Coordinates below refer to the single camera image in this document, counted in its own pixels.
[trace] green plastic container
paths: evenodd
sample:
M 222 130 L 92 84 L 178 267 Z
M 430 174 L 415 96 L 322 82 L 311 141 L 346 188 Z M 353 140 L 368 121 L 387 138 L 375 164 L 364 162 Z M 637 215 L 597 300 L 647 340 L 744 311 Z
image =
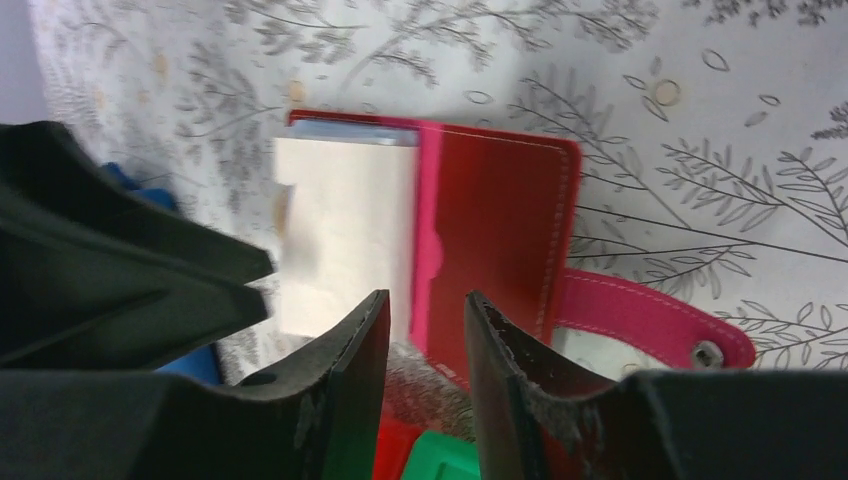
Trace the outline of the green plastic container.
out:
M 480 480 L 473 444 L 437 432 L 418 437 L 401 480 Z

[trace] snap button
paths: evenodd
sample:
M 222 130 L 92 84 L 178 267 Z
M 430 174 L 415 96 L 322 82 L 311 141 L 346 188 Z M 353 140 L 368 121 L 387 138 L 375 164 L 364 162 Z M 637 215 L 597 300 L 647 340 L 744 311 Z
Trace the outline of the snap button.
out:
M 698 342 L 692 349 L 692 366 L 696 369 L 719 369 L 724 366 L 724 354 L 713 342 Z

